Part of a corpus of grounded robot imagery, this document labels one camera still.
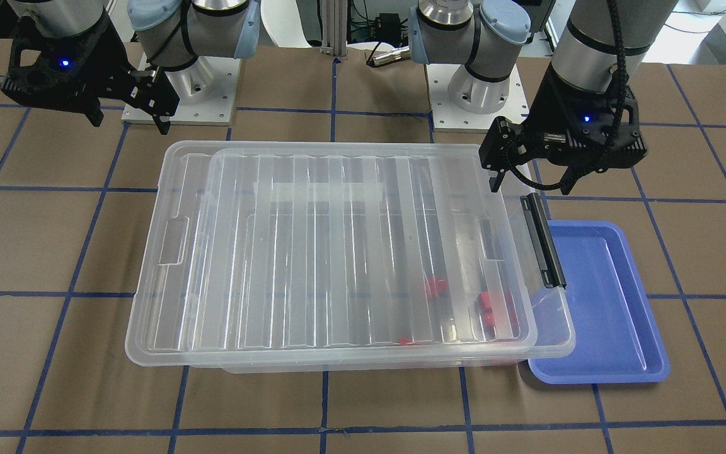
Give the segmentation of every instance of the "plastic bin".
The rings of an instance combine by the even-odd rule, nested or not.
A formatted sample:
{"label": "plastic bin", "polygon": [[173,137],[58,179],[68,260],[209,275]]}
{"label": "plastic bin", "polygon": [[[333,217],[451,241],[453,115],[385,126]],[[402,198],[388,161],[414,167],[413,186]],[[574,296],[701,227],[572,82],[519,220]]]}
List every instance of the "plastic bin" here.
{"label": "plastic bin", "polygon": [[524,193],[487,179],[476,146],[178,142],[127,354],[232,373],[564,356]]}

